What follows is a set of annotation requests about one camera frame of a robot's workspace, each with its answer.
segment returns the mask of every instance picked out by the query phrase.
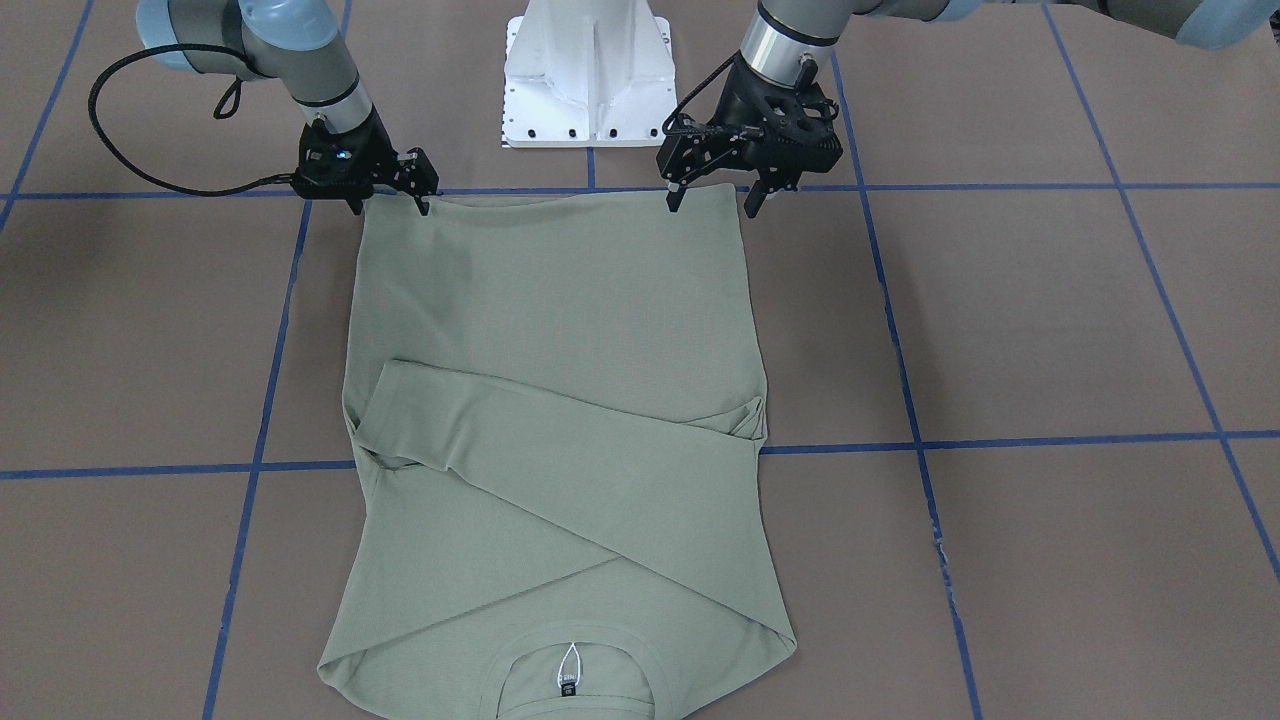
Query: green t-shirt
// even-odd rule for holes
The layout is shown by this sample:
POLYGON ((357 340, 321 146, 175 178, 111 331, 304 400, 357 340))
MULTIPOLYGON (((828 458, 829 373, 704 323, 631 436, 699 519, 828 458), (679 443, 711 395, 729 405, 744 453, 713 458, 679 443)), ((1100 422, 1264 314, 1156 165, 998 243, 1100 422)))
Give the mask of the green t-shirt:
POLYGON ((759 676, 795 650, 764 397, 731 186, 374 199, 343 389, 367 516, 320 676, 429 720, 677 720, 759 676))

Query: neckline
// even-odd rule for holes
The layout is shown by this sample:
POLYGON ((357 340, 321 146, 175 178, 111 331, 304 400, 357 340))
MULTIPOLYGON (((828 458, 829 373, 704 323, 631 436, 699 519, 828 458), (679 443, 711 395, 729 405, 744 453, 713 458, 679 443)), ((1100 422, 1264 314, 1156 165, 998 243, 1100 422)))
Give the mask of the neckline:
POLYGON ((498 705, 502 700, 502 688, 511 674, 512 666, 525 655, 553 644, 567 642, 607 644, 621 650, 631 656, 640 671, 644 673, 653 693, 654 720, 667 720, 676 717, 673 698, 667 684, 667 676, 662 670, 657 653, 643 638, 627 629, 605 624, 577 624, 553 623, 539 625, 529 633, 516 638, 503 646, 494 657, 489 673, 484 679, 484 689, 480 694, 477 720, 497 720, 498 705))

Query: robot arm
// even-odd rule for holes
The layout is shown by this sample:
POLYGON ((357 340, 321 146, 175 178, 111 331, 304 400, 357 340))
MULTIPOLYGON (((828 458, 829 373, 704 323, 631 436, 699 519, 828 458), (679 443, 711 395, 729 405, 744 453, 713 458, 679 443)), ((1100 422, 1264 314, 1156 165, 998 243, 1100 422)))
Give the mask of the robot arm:
MULTIPOLYGON (((1032 0, 1070 1, 1179 42, 1220 49, 1244 38, 1280 8, 1280 0, 1032 0)), ((955 20, 983 0, 760 0, 742 45, 708 78, 730 69, 714 114, 698 123, 681 102, 663 127, 658 169, 676 211, 692 181, 717 169, 754 170, 746 197, 754 218, 764 199, 795 190, 803 173, 826 173, 844 154, 838 113, 814 82, 852 15, 955 20)))
MULTIPOLYGON (((658 168, 669 190, 667 206, 676 211, 689 184, 717 169, 748 170, 759 176, 746 199, 746 214, 754 218, 765 197, 795 190, 804 173, 831 170, 844 154, 833 124, 838 108, 814 78, 831 60, 850 18, 954 20, 983 1, 760 0, 740 50, 694 91, 730 70, 712 118, 699 123, 682 111, 691 95, 663 124, 658 168)), ((1029 1, 1082 5, 1206 49, 1231 45, 1280 8, 1280 0, 1029 1)), ((137 23, 151 49, 138 55, 155 54, 175 69, 234 76, 224 101, 236 95, 239 82, 280 78, 306 120, 292 174, 225 191, 193 191, 151 178, 102 136, 142 177, 197 195, 287 181, 302 197, 346 200, 357 214, 374 187, 384 184, 411 195, 426 214, 425 197, 435 193, 439 177, 422 150, 398 154, 392 146, 325 0, 140 0, 137 23)), ((96 92, 106 77, 134 59, 141 58, 113 65, 91 92, 90 115, 100 133, 96 92)), ((225 117, 219 111, 215 115, 225 117)))
POLYGON ((396 152, 324 0, 141 0, 137 24, 148 47, 198 44, 234 53, 159 55, 170 68, 229 74, 237 83, 284 82, 306 122, 289 178, 300 196, 346 200, 360 214, 374 186, 385 184, 411 195, 426 214, 425 197, 439 177, 422 150, 396 152))

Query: white metal stand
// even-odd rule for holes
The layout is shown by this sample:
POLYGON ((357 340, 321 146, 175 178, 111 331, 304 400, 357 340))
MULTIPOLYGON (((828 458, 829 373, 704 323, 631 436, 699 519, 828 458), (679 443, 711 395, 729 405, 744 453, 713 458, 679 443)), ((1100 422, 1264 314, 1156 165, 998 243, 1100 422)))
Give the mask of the white metal stand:
POLYGON ((671 26, 646 0, 530 0, 507 23, 502 142, 662 145, 676 108, 671 26))

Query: fabric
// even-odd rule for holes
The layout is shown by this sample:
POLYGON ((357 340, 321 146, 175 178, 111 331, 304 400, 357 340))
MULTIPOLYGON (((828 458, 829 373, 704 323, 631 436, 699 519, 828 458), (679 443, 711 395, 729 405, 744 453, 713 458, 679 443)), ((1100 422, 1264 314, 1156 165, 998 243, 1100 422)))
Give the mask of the fabric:
POLYGON ((512 202, 369 205, 320 676, 393 719, 685 717, 795 650, 733 188, 512 202))

